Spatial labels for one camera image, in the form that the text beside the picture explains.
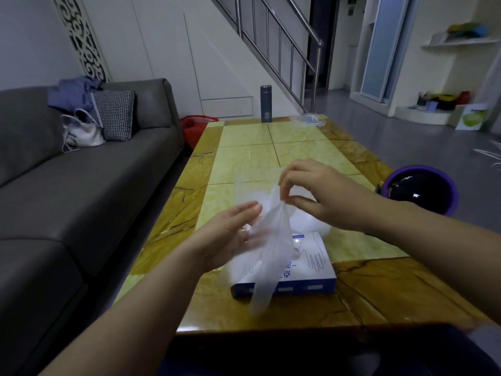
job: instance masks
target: gray water bottle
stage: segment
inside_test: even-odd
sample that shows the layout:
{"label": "gray water bottle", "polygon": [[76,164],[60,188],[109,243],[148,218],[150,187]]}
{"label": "gray water bottle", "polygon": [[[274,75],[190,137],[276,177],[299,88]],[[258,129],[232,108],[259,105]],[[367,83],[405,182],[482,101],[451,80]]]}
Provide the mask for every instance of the gray water bottle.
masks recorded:
{"label": "gray water bottle", "polygon": [[272,122],[272,86],[261,86],[261,122]]}

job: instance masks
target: marble tabletop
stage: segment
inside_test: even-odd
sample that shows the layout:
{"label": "marble tabletop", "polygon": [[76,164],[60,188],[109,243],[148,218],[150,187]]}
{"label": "marble tabletop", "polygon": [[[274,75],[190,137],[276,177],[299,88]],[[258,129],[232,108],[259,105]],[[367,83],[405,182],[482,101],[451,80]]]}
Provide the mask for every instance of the marble tabletop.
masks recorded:
{"label": "marble tabletop", "polygon": [[[233,205],[235,174],[314,158],[373,189],[392,172],[370,151],[327,121],[298,127],[289,118],[210,123],[179,177],[117,299],[217,212]],[[363,233],[332,228],[324,238],[338,277],[334,294],[274,297],[253,317],[248,299],[235,300],[216,283],[218,270],[200,279],[178,333],[281,329],[391,329],[451,323],[468,330],[491,322],[483,313],[397,248]]]}

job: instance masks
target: throw pillow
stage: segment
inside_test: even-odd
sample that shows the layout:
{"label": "throw pillow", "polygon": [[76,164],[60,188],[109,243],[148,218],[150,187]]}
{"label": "throw pillow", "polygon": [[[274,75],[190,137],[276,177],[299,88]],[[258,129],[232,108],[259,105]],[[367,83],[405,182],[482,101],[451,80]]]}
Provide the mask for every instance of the throw pillow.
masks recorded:
{"label": "throw pillow", "polygon": [[106,141],[127,141],[132,136],[134,91],[93,91],[92,117],[103,127]]}

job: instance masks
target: gray sofa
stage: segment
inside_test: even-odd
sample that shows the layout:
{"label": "gray sofa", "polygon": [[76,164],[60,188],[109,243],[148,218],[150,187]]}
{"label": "gray sofa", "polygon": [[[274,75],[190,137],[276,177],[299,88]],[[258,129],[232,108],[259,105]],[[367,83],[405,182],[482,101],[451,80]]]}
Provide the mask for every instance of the gray sofa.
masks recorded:
{"label": "gray sofa", "polygon": [[0,92],[0,374],[41,357],[184,145],[165,79],[134,90],[130,141],[62,153],[47,89]]}

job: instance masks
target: person's left hand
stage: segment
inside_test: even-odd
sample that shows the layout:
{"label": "person's left hand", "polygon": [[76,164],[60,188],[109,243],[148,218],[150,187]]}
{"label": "person's left hand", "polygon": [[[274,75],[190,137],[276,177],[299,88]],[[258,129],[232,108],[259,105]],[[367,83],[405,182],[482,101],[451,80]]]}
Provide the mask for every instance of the person's left hand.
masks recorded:
{"label": "person's left hand", "polygon": [[247,202],[214,215],[197,229],[181,246],[193,252],[204,272],[219,268],[234,256],[251,249],[246,245],[248,233],[242,231],[252,224],[263,207],[258,202]]}

